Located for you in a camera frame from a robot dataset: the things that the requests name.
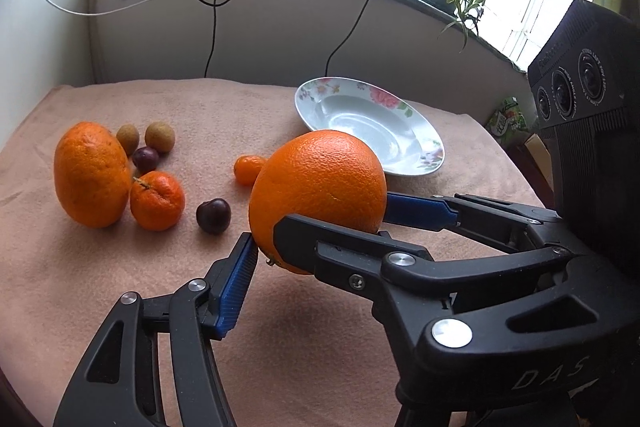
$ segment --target blue textured pad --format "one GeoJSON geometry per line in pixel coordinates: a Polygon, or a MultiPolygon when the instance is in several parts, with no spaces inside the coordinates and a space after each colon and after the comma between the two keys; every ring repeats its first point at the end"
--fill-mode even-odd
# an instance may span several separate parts
{"type": "Polygon", "coordinates": [[[417,198],[389,192],[386,195],[386,212],[383,220],[392,225],[439,232],[442,229],[455,227],[458,222],[458,213],[451,210],[444,200],[417,198]]]}
{"type": "Polygon", "coordinates": [[[244,250],[238,257],[238,261],[220,297],[220,314],[214,329],[221,339],[236,326],[257,261],[257,249],[255,248],[254,240],[251,239],[247,241],[244,250]]]}

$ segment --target oval orange fruit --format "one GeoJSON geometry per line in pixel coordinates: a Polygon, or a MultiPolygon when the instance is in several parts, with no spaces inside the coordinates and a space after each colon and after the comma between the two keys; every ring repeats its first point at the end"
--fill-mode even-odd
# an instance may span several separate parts
{"type": "Polygon", "coordinates": [[[170,229],[184,211],[184,192],[171,174],[151,171],[135,178],[131,187],[131,214],[145,230],[170,229]]]}
{"type": "Polygon", "coordinates": [[[245,187],[251,187],[267,162],[262,156],[240,156],[234,163],[236,181],[245,187]]]}
{"type": "Polygon", "coordinates": [[[129,199],[131,171],[116,137],[98,123],[81,122],[58,142],[53,180],[71,219],[101,229],[115,223],[129,199]]]}
{"type": "Polygon", "coordinates": [[[270,260],[303,274],[273,245],[273,227],[284,216],[376,233],[385,209],[385,173],[374,152],[350,134],[320,130],[294,138],[267,160],[249,199],[249,227],[270,260]]]}

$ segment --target orange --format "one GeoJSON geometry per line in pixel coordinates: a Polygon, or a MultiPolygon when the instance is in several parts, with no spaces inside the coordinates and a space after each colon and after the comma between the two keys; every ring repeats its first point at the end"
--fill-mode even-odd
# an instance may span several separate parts
{"type": "Polygon", "coordinates": [[[58,142],[56,195],[71,219],[93,229],[115,223],[129,199],[131,171],[120,142],[98,123],[81,122],[58,142]]]}
{"type": "Polygon", "coordinates": [[[171,174],[147,172],[134,179],[130,207],[131,214],[143,229],[162,232],[180,221],[184,192],[171,174]]]}
{"type": "Polygon", "coordinates": [[[273,227],[279,220],[302,214],[376,233],[385,209],[385,174],[373,151],[350,134],[320,130],[298,136],[267,160],[249,199],[249,227],[271,261],[306,273],[276,251],[273,227]]]}
{"type": "Polygon", "coordinates": [[[251,187],[266,162],[267,158],[262,156],[240,156],[234,163],[236,181],[241,185],[251,187]]]}

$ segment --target green snack bag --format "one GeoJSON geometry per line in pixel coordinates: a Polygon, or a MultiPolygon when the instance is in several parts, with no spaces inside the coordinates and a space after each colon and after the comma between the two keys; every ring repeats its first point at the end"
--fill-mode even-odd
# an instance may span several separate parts
{"type": "Polygon", "coordinates": [[[518,106],[518,101],[511,96],[502,100],[484,128],[495,138],[503,149],[528,137],[527,123],[518,106]]]}

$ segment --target floral plate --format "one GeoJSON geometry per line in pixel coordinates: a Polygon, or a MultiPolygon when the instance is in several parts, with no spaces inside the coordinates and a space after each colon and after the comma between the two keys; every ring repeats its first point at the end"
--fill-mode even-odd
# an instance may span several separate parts
{"type": "Polygon", "coordinates": [[[388,174],[422,176],[444,162],[444,145],[429,121],[390,92],[329,76],[296,91],[296,109],[310,130],[335,129],[360,138],[388,174]]]}

